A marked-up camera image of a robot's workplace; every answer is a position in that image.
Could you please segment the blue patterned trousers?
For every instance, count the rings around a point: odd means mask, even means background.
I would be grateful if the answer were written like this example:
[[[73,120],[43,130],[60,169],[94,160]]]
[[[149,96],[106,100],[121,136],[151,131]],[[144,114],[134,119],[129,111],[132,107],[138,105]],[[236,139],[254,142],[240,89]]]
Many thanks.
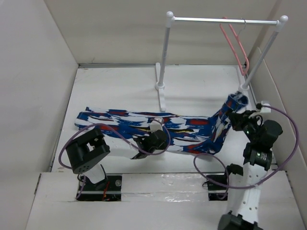
[[[82,129],[91,124],[103,123],[106,126],[101,127],[101,130],[106,136],[118,137],[110,130],[112,127],[124,138],[132,139],[146,135],[152,120],[161,117],[171,137],[168,151],[214,155],[221,150],[231,128],[227,114],[238,112],[247,105],[247,96],[235,92],[229,94],[222,107],[209,117],[86,107],[79,112],[74,124]]]

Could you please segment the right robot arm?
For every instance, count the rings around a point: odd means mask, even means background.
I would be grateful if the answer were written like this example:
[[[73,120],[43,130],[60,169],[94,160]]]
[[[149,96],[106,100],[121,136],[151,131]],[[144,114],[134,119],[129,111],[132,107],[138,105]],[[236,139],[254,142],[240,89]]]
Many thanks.
[[[261,181],[272,163],[272,147],[283,133],[281,125],[263,120],[256,111],[228,115],[232,128],[242,131],[249,139],[243,151],[243,166],[233,166],[222,176],[228,188],[227,208],[218,223],[219,230],[258,230]]]

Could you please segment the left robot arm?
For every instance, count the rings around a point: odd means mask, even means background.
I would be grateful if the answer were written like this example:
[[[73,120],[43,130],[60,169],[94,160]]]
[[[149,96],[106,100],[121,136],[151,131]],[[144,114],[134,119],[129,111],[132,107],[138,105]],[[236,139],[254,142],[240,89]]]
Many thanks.
[[[132,159],[140,160],[154,155],[156,150],[166,151],[170,145],[170,134],[167,129],[156,130],[133,140],[139,152]],[[82,175],[83,180],[96,190],[105,188],[109,179],[100,161],[110,153],[110,147],[100,129],[94,128],[73,139],[65,150],[74,174]]]

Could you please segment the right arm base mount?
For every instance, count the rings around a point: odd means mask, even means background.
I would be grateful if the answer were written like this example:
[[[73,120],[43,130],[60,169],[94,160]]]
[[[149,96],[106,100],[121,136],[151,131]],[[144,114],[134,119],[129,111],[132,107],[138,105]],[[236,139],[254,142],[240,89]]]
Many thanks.
[[[229,175],[230,174],[239,174],[243,175],[243,167],[237,164],[230,164],[226,167]],[[207,175],[208,178],[215,180],[221,184],[227,184],[226,172],[223,174],[210,174]],[[202,187],[207,188],[208,190],[208,199],[209,201],[227,201],[228,191],[225,187],[212,183],[211,181],[205,181],[202,184]]]

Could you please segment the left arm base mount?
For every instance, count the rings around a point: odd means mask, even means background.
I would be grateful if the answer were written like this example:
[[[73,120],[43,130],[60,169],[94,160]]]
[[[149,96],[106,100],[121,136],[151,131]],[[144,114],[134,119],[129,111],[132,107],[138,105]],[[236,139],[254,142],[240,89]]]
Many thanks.
[[[122,175],[108,174],[107,178],[108,181],[97,186],[92,184],[89,179],[86,179],[85,185],[82,187],[84,178],[82,175],[78,175],[77,179],[79,181],[79,186],[76,200],[103,202],[121,201]]]

